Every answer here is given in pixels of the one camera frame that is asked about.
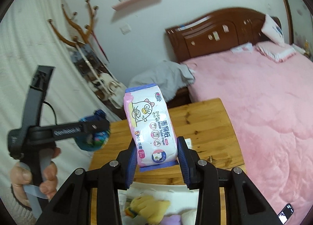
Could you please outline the beige knit sweater forearm left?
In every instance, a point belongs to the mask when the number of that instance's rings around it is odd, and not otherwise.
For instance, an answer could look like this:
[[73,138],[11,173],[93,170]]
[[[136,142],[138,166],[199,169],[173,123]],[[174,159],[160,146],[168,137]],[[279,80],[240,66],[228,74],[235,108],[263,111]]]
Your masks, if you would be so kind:
[[1,188],[1,201],[5,210],[16,224],[33,224],[36,222],[32,209],[19,202],[13,194],[12,187]]

